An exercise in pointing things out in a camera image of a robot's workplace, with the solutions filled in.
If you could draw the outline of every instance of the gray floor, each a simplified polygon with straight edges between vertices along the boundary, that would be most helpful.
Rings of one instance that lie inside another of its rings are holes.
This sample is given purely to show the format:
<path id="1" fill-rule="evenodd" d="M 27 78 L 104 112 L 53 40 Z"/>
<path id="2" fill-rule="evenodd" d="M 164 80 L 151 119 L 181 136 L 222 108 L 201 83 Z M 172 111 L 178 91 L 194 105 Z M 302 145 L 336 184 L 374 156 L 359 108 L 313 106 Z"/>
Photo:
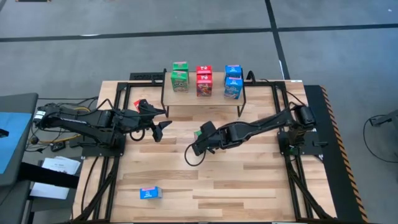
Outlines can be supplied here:
<path id="1" fill-rule="evenodd" d="M 272 7 L 279 27 L 398 22 L 398 3 L 393 0 L 272 0 Z M 264 1 L 8 0 L 0 12 L 0 37 L 234 27 L 270 27 Z M 368 117 L 398 109 L 398 29 L 286 32 L 280 39 L 291 79 L 328 90 L 370 221 L 396 223 L 398 166 L 368 153 L 362 128 Z M 0 95 L 90 97 L 98 94 L 102 80 L 160 71 L 176 60 L 209 63 L 215 70 L 238 63 L 258 78 L 282 78 L 271 33 L 0 43 Z M 389 124 L 367 131 L 378 155 L 398 161 L 396 134 Z M 24 160 L 79 153 L 30 153 Z M 70 210 L 42 212 L 35 223 L 60 222 L 69 215 Z"/>

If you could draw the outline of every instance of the box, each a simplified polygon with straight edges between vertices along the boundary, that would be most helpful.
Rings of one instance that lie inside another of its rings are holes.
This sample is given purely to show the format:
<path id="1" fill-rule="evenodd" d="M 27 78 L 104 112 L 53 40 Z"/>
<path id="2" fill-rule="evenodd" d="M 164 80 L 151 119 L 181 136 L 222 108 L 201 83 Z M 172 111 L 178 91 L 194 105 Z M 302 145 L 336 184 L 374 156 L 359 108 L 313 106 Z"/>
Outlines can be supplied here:
<path id="1" fill-rule="evenodd" d="M 193 137 L 195 138 L 195 141 L 198 140 L 199 135 L 201 135 L 201 131 L 200 130 L 199 131 L 195 131 L 193 133 Z"/>
<path id="2" fill-rule="evenodd" d="M 197 66 L 197 75 L 212 75 L 211 65 Z"/>
<path id="3" fill-rule="evenodd" d="M 230 99 L 239 99 L 243 87 L 243 80 L 241 78 L 227 77 L 225 81 L 224 97 Z"/>
<path id="4" fill-rule="evenodd" d="M 139 189 L 139 198 L 140 199 L 162 198 L 162 189 L 156 186 Z"/>
<path id="5" fill-rule="evenodd" d="M 224 83 L 226 78 L 242 78 L 242 68 L 240 65 L 225 65 Z"/>
<path id="6" fill-rule="evenodd" d="M 173 71 L 172 72 L 172 85 L 174 92 L 188 93 L 188 73 Z"/>
<path id="7" fill-rule="evenodd" d="M 188 83 L 189 83 L 189 66 L 188 62 L 174 62 L 173 71 L 183 71 L 188 73 Z"/>
<path id="8" fill-rule="evenodd" d="M 197 75 L 197 96 L 211 96 L 213 77 L 211 75 Z"/>

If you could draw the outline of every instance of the shelf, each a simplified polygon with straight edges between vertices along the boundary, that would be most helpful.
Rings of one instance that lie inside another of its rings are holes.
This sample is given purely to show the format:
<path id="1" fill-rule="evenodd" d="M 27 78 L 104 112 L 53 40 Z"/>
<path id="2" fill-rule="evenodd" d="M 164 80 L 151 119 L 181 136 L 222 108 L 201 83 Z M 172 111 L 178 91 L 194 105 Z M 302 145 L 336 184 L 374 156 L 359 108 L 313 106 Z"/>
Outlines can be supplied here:
<path id="1" fill-rule="evenodd" d="M 164 80 L 165 106 L 242 106 L 244 104 L 243 90 L 239 99 L 228 99 L 224 97 L 224 73 L 213 72 L 213 90 L 211 96 L 197 96 L 197 74 L 189 73 L 188 93 L 176 93 L 173 90 L 171 73 L 167 72 Z"/>

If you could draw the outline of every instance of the small blue box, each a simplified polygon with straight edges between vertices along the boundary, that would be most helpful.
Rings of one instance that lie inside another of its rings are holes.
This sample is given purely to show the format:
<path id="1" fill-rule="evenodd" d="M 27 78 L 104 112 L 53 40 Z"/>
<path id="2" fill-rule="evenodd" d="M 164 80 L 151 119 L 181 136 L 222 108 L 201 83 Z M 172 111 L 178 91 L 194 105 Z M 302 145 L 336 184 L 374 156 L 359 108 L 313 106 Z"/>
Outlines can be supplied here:
<path id="1" fill-rule="evenodd" d="M 139 189 L 139 198 L 140 199 L 162 198 L 162 189 L 156 186 Z"/>
<path id="2" fill-rule="evenodd" d="M 224 83 L 228 77 L 242 78 L 242 68 L 240 65 L 225 65 Z"/>
<path id="3" fill-rule="evenodd" d="M 241 78 L 227 77 L 225 82 L 224 97 L 230 99 L 239 99 L 243 86 L 243 80 Z"/>

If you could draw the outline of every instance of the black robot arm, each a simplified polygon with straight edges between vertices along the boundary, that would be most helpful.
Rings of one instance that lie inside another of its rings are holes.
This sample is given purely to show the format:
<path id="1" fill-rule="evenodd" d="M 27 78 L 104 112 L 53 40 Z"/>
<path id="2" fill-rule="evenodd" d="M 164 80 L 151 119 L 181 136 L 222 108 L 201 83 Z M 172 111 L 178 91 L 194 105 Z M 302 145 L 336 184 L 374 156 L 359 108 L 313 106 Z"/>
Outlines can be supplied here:
<path id="1" fill-rule="evenodd" d="M 215 149 L 229 149 L 240 146 L 252 136 L 264 133 L 276 128 L 289 127 L 289 144 L 296 146 L 303 143 L 303 135 L 312 130 L 315 118 L 307 106 L 295 105 L 293 108 L 282 110 L 273 116 L 257 120 L 255 122 L 232 122 L 218 129 L 211 121 L 200 127 L 201 134 L 192 144 L 196 156 L 206 150 L 215 153 Z"/>
<path id="2" fill-rule="evenodd" d="M 155 125 L 154 116 L 164 114 L 164 110 L 154 108 L 146 100 L 139 102 L 139 111 L 111 110 L 82 111 L 73 110 L 54 103 L 40 106 L 34 116 L 33 123 L 39 129 L 63 128 L 95 140 L 101 147 L 113 147 L 125 134 L 152 129 L 155 142 L 162 139 L 162 129 L 171 121 Z"/>

